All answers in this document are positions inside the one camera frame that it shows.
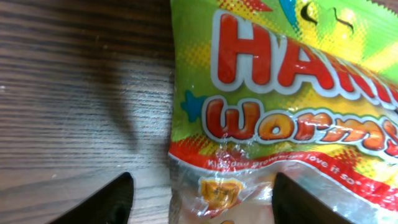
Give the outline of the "green gummy candy bag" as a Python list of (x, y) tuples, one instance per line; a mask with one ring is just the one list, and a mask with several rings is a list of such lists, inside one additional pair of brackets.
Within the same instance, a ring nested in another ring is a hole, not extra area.
[(397, 13), (372, 1), (172, 0), (170, 223), (274, 223), (283, 173), (397, 222)]

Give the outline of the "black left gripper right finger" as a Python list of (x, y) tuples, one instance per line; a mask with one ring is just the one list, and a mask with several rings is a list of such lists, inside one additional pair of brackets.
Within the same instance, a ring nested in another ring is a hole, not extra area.
[(272, 190), (275, 224), (351, 224), (283, 173)]

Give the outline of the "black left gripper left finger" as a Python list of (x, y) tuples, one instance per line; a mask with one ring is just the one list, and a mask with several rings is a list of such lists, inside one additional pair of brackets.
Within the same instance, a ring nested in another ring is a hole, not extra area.
[(124, 172), (50, 224), (127, 224), (134, 198), (134, 179)]

